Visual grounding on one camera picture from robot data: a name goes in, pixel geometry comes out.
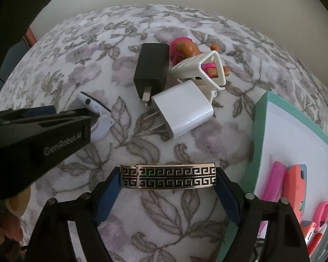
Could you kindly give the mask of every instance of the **orange toy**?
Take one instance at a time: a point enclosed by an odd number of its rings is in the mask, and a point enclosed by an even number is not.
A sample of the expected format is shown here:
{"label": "orange toy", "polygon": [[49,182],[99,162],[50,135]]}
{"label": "orange toy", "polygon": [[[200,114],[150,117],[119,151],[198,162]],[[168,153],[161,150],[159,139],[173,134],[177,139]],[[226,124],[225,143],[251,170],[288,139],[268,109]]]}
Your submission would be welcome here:
{"label": "orange toy", "polygon": [[296,218],[301,221],[303,218],[302,202],[306,195],[306,182],[301,177],[300,165],[294,164],[285,172],[283,187],[283,197],[289,200]]}

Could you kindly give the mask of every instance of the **bed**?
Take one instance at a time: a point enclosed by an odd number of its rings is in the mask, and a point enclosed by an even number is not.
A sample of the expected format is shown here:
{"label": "bed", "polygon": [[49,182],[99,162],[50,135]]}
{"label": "bed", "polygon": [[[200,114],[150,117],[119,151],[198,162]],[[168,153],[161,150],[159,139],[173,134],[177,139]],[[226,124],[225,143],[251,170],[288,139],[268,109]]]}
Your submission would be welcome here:
{"label": "bed", "polygon": [[[175,139],[144,107],[133,83],[142,43],[192,38],[200,50],[212,43],[230,68],[226,89],[213,100],[214,117]],[[81,105],[84,91],[106,104],[115,120],[110,132],[46,173],[32,186],[21,218],[28,244],[47,199],[75,199],[120,164],[215,162],[240,182],[247,166],[255,103],[272,91],[300,109],[328,135],[328,89],[273,40],[232,20],[173,5],[126,5],[69,18],[41,38],[0,92],[0,110]],[[122,190],[99,232],[114,261],[215,261],[227,225],[214,190]],[[74,249],[75,225],[70,223]]]}

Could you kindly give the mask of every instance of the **white plastic clip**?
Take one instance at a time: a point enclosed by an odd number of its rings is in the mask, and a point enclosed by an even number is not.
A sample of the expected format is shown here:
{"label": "white plastic clip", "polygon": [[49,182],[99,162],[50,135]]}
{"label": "white plastic clip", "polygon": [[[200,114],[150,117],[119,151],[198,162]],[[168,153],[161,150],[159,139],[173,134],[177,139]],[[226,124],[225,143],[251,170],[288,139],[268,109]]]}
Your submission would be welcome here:
{"label": "white plastic clip", "polygon": [[85,92],[80,92],[77,95],[77,99],[83,104],[89,111],[100,115],[97,122],[91,127],[91,143],[96,143],[103,139],[109,129],[113,126],[114,120],[111,117],[111,112],[102,102],[93,98]]}
{"label": "white plastic clip", "polygon": [[[210,78],[201,68],[202,64],[214,62],[218,72],[217,78]],[[217,91],[224,90],[226,85],[225,73],[219,53],[215,50],[205,52],[190,58],[187,58],[168,73],[171,78],[177,79],[180,83],[184,79],[191,79],[202,91],[205,97],[212,103],[213,98],[217,95]]]}

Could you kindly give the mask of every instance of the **greek key pattern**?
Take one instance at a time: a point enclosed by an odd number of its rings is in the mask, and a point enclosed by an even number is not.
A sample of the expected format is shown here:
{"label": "greek key pattern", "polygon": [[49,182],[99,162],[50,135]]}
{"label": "greek key pattern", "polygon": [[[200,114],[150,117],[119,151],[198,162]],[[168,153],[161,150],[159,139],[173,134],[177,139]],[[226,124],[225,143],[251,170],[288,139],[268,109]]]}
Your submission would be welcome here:
{"label": "greek key pattern", "polygon": [[216,184],[215,164],[121,165],[123,188],[186,189]]}

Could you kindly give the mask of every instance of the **metal prong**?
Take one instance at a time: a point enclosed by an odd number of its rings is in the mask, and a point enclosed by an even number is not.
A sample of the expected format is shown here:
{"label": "metal prong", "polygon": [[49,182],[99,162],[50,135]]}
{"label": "metal prong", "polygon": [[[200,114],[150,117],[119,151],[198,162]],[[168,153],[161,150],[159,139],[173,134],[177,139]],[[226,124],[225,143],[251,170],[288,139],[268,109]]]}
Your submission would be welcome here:
{"label": "metal prong", "polygon": [[146,119],[148,119],[148,118],[150,118],[150,117],[152,117],[152,116],[154,116],[154,115],[157,115],[159,112],[154,112],[154,113],[152,113],[151,115],[149,115],[149,116],[147,116],[147,117],[145,117],[145,118],[143,118],[142,120],[146,120]]}
{"label": "metal prong", "polygon": [[160,128],[162,126],[165,126],[165,123],[161,123],[158,126],[155,126],[154,128],[150,129],[149,131],[152,132],[152,131],[157,130],[158,128]]}
{"label": "metal prong", "polygon": [[151,99],[151,90],[152,90],[151,86],[146,86],[144,88],[144,92],[143,92],[143,96],[142,96],[142,100],[144,102],[149,102],[149,100]]}

